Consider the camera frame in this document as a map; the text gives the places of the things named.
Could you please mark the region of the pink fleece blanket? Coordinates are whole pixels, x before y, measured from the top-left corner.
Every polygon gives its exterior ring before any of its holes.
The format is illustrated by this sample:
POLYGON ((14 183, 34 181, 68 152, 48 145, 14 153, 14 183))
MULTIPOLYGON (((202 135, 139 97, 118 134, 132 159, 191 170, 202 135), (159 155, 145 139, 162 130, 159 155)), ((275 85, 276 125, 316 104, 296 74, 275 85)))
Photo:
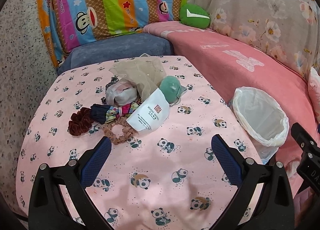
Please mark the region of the pink fleece blanket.
POLYGON ((169 40, 175 54, 186 57, 225 100, 240 87, 253 87, 272 96, 287 114, 319 141, 317 119, 307 82, 272 57, 210 29, 177 21, 146 25, 143 31, 169 40))

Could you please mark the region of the teal green pouch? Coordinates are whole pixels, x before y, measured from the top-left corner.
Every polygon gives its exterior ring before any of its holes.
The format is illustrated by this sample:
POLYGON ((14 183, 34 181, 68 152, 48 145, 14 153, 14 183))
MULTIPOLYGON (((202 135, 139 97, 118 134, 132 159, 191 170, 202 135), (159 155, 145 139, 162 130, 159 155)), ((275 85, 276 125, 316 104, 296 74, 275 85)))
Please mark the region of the teal green pouch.
POLYGON ((177 100, 186 92, 187 88, 182 86, 180 81, 173 76, 167 76, 159 85, 160 91, 169 104, 177 102, 177 100))

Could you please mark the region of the white crumpled plastic bag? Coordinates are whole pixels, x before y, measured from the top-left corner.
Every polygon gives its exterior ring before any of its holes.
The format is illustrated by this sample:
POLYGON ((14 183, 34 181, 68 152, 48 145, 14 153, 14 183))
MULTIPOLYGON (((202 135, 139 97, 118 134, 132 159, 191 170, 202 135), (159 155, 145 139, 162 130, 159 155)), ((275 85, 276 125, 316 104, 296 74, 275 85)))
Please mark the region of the white crumpled plastic bag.
POLYGON ((124 106, 138 97, 137 88, 126 79, 109 86, 106 90, 106 104, 111 106, 124 106))

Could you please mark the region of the white printed paper bag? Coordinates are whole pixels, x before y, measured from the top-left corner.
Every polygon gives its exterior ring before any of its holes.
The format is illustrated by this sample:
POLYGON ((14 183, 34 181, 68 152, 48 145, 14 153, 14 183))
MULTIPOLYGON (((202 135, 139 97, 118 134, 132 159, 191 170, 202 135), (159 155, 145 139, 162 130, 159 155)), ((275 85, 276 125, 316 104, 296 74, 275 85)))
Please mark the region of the white printed paper bag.
POLYGON ((169 103, 160 89, 156 89, 126 121, 139 134, 148 134, 157 130, 169 114, 169 103))

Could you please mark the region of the dark red velvet scrunchie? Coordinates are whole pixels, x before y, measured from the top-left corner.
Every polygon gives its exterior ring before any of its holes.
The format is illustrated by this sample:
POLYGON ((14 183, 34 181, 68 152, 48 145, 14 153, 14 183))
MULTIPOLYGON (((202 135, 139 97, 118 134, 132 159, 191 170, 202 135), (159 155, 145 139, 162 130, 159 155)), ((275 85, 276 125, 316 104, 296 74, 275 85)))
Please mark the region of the dark red velvet scrunchie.
POLYGON ((73 113, 68 123, 68 132, 72 136, 80 136, 89 131, 94 120, 91 118, 91 108, 82 107, 73 113))

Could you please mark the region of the navy striped hair bow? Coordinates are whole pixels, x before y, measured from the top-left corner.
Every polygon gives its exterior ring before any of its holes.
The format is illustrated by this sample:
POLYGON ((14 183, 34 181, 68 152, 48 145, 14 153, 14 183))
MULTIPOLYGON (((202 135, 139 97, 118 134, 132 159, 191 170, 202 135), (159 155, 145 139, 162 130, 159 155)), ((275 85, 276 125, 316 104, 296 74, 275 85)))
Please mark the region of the navy striped hair bow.
POLYGON ((93 104, 91 106, 90 118, 100 124, 111 123, 121 117, 130 117, 138 108, 139 104, 136 102, 119 107, 93 104))

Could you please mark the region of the pink panda print sheet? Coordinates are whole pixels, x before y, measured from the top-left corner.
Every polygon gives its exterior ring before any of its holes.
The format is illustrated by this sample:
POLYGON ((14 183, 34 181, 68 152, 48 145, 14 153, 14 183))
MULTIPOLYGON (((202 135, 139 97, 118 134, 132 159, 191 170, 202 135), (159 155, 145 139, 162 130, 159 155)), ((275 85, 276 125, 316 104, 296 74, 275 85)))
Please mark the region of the pink panda print sheet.
MULTIPOLYGON (((208 229, 236 191, 212 152, 212 137, 221 135, 244 157, 256 162, 260 157, 202 72, 182 56, 161 57, 161 62, 187 91, 158 129, 112 148, 87 192, 115 229, 208 229)), ((69 134, 68 123, 80 108, 100 103, 114 77, 112 66, 108 61, 66 71, 43 98, 17 166, 16 197, 24 212, 40 164, 62 166, 103 137, 99 123, 78 137, 69 134)))

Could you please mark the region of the green round plush cushion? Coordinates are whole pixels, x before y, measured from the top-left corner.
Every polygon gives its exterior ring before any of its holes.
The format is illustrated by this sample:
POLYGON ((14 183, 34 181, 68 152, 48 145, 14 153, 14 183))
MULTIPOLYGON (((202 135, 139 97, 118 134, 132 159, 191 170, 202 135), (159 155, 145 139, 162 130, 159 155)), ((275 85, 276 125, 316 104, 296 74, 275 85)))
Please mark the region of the green round plush cushion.
POLYGON ((210 25, 210 16, 200 6, 187 3, 180 8, 180 22, 193 28, 206 29, 210 25))

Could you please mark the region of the beige tulle fabric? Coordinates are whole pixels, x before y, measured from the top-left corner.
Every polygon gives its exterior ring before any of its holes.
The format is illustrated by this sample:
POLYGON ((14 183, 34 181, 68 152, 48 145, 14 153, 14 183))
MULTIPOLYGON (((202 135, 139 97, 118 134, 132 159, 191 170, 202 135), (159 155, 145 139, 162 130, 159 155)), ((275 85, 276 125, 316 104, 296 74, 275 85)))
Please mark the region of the beige tulle fabric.
POLYGON ((117 62, 109 71, 133 83, 142 102, 160 86, 161 81, 167 76, 160 59, 153 56, 117 62))

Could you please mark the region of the colourful monkey print pillow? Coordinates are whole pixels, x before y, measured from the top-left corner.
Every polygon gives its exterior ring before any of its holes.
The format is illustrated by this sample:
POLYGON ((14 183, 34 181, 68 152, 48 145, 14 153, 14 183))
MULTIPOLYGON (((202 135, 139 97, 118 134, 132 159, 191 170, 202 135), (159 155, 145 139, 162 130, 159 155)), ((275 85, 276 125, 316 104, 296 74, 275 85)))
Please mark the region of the colourful monkey print pillow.
POLYGON ((84 44, 176 21, 187 0, 37 0, 40 24, 54 67, 84 44))

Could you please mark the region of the blue velvet cushion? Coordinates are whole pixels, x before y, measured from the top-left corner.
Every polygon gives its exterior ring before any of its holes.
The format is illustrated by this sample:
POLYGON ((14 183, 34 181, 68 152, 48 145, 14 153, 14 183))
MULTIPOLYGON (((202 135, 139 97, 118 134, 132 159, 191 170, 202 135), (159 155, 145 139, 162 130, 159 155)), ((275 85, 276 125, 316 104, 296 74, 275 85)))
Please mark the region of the blue velvet cushion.
POLYGON ((148 33, 122 35, 74 48, 58 68, 57 74, 99 62, 139 57, 142 54, 170 56, 175 52, 172 43, 165 38, 148 33))

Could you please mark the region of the grey floral duvet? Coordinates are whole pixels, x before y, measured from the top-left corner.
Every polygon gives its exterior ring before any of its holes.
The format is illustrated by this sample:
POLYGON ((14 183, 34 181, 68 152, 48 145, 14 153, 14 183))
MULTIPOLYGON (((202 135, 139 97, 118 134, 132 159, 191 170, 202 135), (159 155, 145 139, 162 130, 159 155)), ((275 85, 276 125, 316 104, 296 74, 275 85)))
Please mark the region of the grey floral duvet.
POLYGON ((210 15, 210 28, 275 58, 307 79, 319 69, 315 0, 188 0, 210 15))

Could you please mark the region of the white bag lined trash bin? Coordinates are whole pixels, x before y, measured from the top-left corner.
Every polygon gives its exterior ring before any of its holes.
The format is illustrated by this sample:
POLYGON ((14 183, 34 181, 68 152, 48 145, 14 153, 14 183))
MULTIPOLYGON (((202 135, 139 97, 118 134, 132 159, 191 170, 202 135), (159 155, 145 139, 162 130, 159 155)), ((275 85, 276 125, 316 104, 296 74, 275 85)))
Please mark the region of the white bag lined trash bin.
POLYGON ((263 164, 275 155, 289 133, 289 118, 268 93, 253 87, 236 88, 229 107, 247 131, 263 164))

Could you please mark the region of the small pink floral pillow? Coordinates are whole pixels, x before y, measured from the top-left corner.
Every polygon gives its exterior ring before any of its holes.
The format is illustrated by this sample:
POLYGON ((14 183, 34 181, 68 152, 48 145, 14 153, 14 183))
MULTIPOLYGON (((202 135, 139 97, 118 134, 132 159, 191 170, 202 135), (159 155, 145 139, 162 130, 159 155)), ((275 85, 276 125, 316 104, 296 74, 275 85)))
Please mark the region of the small pink floral pillow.
POLYGON ((308 93, 315 111, 317 121, 320 115, 320 77, 314 67, 310 69, 308 80, 308 93))

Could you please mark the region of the pink dotted scrunchie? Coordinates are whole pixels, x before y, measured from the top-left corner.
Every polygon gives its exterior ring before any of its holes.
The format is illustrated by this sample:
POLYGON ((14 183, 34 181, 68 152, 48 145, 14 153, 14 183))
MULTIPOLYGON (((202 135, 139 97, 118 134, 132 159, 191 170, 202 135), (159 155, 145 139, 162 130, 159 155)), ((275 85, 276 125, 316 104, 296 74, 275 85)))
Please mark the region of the pink dotted scrunchie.
POLYGON ((110 139, 112 144, 115 145, 124 143, 137 134, 137 131, 129 125, 127 118, 125 117, 121 117, 111 123, 104 124, 102 129, 104 135, 110 139))

